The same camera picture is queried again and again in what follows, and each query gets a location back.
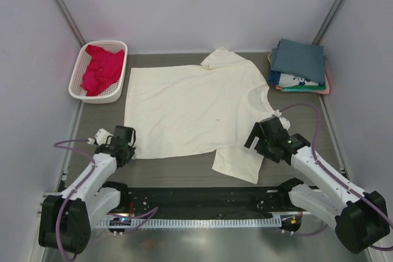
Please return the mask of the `cream white t shirt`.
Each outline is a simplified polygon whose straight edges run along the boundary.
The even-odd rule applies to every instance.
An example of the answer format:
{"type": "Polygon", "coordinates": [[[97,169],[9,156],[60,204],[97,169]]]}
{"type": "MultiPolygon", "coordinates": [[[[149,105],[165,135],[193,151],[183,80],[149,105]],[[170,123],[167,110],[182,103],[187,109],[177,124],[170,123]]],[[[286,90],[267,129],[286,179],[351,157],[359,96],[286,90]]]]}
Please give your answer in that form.
{"type": "Polygon", "coordinates": [[[244,145],[271,117],[269,85],[256,65],[224,48],[200,64],[133,68],[124,124],[139,160],[214,152],[213,170],[257,183],[263,156],[244,145]]]}

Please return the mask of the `white perforated plastic basket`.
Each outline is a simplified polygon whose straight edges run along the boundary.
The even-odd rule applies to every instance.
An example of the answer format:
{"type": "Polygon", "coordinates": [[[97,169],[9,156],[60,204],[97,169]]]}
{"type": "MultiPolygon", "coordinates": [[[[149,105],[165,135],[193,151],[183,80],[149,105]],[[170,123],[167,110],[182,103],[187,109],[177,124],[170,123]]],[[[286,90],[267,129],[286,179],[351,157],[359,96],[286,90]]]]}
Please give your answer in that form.
{"type": "Polygon", "coordinates": [[[119,40],[99,40],[85,44],[77,57],[69,94],[90,104],[118,100],[125,78],[127,45],[119,40]]]}

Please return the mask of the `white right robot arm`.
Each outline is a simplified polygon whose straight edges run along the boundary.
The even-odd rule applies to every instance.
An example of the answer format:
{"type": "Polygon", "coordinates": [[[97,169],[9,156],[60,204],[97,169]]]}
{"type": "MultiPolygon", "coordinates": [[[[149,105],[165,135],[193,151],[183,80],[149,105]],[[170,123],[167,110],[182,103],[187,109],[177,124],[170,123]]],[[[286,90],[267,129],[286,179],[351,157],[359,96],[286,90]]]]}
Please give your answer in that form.
{"type": "Polygon", "coordinates": [[[303,136],[289,135],[278,117],[255,123],[244,146],[276,163],[285,161],[306,175],[319,191],[290,179],[276,196],[278,206],[298,207],[315,215],[334,229],[350,252],[360,253],[391,232],[383,196],[366,192],[334,170],[303,136]]]}

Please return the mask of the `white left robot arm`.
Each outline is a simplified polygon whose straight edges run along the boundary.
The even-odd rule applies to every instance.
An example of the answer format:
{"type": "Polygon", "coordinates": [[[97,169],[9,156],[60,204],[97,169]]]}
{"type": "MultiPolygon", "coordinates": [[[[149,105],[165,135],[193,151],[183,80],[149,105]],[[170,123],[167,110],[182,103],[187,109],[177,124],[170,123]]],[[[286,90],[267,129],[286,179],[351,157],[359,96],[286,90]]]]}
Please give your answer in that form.
{"type": "Polygon", "coordinates": [[[118,168],[128,164],[135,151],[134,128],[116,126],[113,133],[101,129],[89,144],[96,146],[88,155],[89,164],[65,190],[47,195],[41,205],[38,243],[62,254],[82,253],[93,227],[111,210],[125,212],[130,197],[126,185],[105,181],[118,168]]]}

